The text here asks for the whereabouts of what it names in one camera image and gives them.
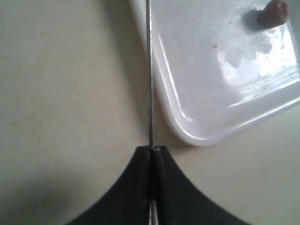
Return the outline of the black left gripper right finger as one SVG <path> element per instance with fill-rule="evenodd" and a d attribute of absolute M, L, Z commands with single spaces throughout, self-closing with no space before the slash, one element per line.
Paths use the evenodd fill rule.
<path fill-rule="evenodd" d="M 245 225 L 204 195 L 182 172 L 166 146 L 153 151 L 153 197 L 160 225 Z"/>

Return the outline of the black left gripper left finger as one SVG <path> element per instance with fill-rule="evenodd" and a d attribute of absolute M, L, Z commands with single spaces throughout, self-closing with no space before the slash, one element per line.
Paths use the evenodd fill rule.
<path fill-rule="evenodd" d="M 147 225 L 149 223 L 148 146 L 138 146 L 113 186 L 69 225 Z"/>

